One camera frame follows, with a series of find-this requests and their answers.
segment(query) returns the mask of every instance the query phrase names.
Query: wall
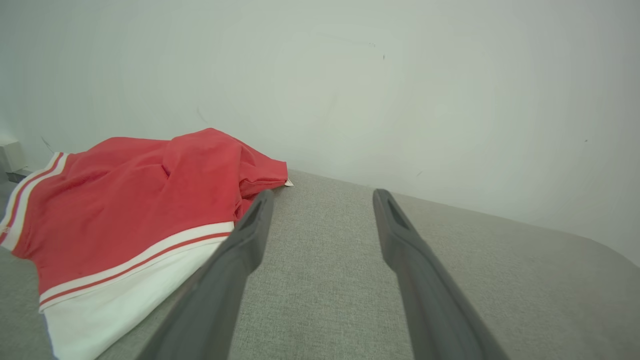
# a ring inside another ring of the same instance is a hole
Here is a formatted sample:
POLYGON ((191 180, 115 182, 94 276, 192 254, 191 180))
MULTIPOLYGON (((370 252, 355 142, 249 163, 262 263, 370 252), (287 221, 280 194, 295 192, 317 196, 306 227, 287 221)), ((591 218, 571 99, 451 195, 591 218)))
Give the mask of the wall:
POLYGON ((293 168, 583 235, 640 264, 639 10, 5 1, 0 111, 35 168, 49 148, 215 127, 293 168))

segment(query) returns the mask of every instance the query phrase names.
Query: red cloth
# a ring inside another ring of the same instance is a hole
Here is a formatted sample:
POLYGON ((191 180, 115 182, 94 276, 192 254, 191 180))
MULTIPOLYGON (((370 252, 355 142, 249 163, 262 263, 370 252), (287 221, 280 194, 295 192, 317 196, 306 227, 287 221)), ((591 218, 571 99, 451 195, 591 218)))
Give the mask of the red cloth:
POLYGON ((284 162, 214 129, 169 141, 110 138, 57 157, 48 171, 59 174, 41 173, 17 189, 0 237, 19 232, 13 254, 35 263, 40 294, 124 264, 181 231, 236 222, 256 194, 287 180, 284 162), (14 229, 19 206, 26 211, 22 229, 14 229))

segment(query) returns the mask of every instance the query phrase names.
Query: red stripe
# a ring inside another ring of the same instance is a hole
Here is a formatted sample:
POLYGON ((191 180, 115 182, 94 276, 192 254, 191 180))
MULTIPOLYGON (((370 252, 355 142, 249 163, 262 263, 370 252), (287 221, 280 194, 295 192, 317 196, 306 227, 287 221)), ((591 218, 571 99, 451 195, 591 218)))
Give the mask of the red stripe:
MULTIPOLYGON (((18 193, 15 195, 15 202, 13 203, 13 208, 11 209, 11 218, 9 218, 9 222, 6 225, 7 229, 9 229, 13 225, 13 222, 15 221, 15 217, 18 213, 18 204, 20 203, 20 197, 22 196, 24 189, 26 189, 27 186, 33 181, 40 179, 41 177, 46 176, 50 174, 53 170, 55 170, 55 168, 58 166, 58 162, 60 161, 60 158, 62 158, 63 155, 64 154, 61 152, 56 158, 56 161, 53 163, 53 166, 49 170, 41 174, 38 174, 37 176, 32 177, 31 179, 29 179, 29 181, 24 183, 24 185, 20 188, 20 190, 18 190, 18 193)), ((8 231, 6 230, 2 232, 2 235, 0 235, 0 244, 4 242, 4 239, 6 238, 7 234, 8 234, 8 231)))
POLYGON ((98 284, 102 284, 103 282, 115 279, 116 277, 121 276, 123 274, 126 274, 127 272, 130 272, 131 270, 133 270, 135 268, 138 268, 138 267, 148 263, 149 261, 157 258, 158 256, 160 256, 162 254, 166 254, 167 252, 169 252, 171 250, 174 250, 174 249, 177 249, 179 247, 183 247, 185 245, 189 245, 189 244, 192 244, 192 243, 197 243, 198 241, 203 241, 203 240, 207 240, 207 239, 211 239, 211 238, 219 238, 220 236, 228 236, 229 234, 231 234, 231 233, 219 233, 219 234, 205 235, 205 236, 201 236, 199 238, 195 238, 193 240, 188 240, 188 241, 184 241, 184 242, 179 243, 179 244, 175 244, 174 246, 168 247, 168 248, 162 250, 161 252, 158 252, 157 254, 155 254, 152 257, 142 261, 141 263, 133 265, 132 267, 128 268, 127 270, 124 270, 123 272, 120 272, 120 273, 115 274, 113 276, 109 276, 109 277, 107 277, 105 279, 102 279, 102 280, 98 280, 98 281, 92 282, 91 284, 78 286, 77 288, 69 289, 69 290, 63 291, 61 293, 57 293, 55 295, 51 295, 50 297, 48 297, 48 298, 44 299, 43 301, 41 301, 40 302, 40 306, 42 306, 46 302, 49 302, 49 301, 51 301, 51 300, 53 300, 55 298, 58 298, 60 296, 63 296, 63 295, 69 294, 69 293, 73 293, 73 292, 76 292, 76 291, 79 291, 79 290, 91 288, 92 286, 96 286, 98 284))

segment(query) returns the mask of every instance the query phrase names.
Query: red garment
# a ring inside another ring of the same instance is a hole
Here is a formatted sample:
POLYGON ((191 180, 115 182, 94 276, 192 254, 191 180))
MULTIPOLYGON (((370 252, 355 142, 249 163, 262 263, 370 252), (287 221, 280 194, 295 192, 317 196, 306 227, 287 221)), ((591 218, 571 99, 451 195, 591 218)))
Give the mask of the red garment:
POLYGON ((57 154, 48 169, 21 182, 0 243, 35 263, 43 309, 181 246, 228 235, 256 194, 286 180, 284 162, 214 129, 170 141, 110 138, 86 152, 57 154), (209 224, 226 225, 127 263, 209 224), (87 280, 71 282, 78 279, 87 280))

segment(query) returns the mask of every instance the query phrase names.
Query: striped trim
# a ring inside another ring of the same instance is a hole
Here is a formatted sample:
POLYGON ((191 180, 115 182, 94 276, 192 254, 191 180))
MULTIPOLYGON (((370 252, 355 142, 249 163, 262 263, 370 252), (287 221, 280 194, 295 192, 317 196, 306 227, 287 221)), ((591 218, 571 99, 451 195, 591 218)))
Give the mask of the striped trim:
POLYGON ((22 180, 11 192, 9 203, 6 206, 4 219, 0 222, 0 245, 13 251, 24 225, 24 215, 27 211, 29 195, 33 188, 44 179, 62 173, 65 168, 68 154, 56 152, 53 154, 49 164, 42 170, 33 172, 22 180))
POLYGON ((233 228, 233 222, 221 222, 194 227, 171 235, 121 265, 48 289, 40 296, 40 312, 61 301, 109 286, 172 255, 202 245, 222 242, 233 228))

